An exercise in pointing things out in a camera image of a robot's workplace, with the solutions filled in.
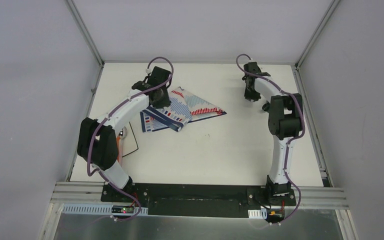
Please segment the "white square plate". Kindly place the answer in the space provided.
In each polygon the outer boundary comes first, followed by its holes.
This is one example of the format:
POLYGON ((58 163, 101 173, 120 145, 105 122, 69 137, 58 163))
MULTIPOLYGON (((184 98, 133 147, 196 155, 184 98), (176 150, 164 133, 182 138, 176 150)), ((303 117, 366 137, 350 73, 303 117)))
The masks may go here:
POLYGON ((123 156, 126 157, 139 149, 135 133, 133 131, 132 125, 129 122, 126 126, 127 128, 127 136, 124 139, 123 143, 123 156))

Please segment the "patterned cloth napkin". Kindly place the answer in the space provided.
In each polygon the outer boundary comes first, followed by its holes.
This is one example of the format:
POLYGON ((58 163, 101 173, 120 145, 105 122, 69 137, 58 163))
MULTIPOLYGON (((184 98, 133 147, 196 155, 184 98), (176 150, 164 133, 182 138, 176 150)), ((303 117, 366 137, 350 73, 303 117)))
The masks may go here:
POLYGON ((181 131, 187 124, 226 115, 220 107, 181 88, 168 93, 170 106, 155 108, 152 105, 140 112, 142 132, 164 129, 181 131))

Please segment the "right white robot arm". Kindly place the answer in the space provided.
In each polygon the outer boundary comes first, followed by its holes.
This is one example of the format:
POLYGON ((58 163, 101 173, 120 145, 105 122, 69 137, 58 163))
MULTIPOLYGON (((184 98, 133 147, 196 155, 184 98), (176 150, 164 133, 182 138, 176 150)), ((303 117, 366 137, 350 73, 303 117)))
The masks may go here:
POLYGON ((273 136, 272 165, 267 175, 264 200, 276 205, 291 191, 290 166, 295 141, 303 137, 305 123, 302 96, 287 93, 255 61, 243 66, 244 97, 255 102, 264 97, 262 110, 268 113, 268 130, 273 136))

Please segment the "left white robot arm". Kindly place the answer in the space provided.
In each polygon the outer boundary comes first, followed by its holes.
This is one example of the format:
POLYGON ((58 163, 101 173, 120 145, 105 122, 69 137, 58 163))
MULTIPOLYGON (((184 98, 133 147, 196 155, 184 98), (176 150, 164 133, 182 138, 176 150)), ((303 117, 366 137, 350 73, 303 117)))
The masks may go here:
POLYGON ((77 155, 86 161, 87 170, 94 167, 113 184, 113 195, 120 202, 129 201, 133 189, 129 186, 131 177, 118 162, 117 138, 130 120, 149 106, 160 109, 170 106, 167 84, 172 77, 169 70, 155 66, 144 80, 132 85, 128 95, 110 112, 97 119, 86 117, 80 124, 77 155))

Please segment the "dark green mug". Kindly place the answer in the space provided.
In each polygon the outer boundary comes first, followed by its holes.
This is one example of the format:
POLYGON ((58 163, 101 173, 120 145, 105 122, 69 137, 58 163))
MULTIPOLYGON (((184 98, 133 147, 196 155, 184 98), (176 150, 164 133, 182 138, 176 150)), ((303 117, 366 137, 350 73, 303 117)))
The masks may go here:
POLYGON ((268 113, 270 111, 270 106, 271 106, 270 102, 266 101, 261 107, 261 109, 262 111, 268 113))

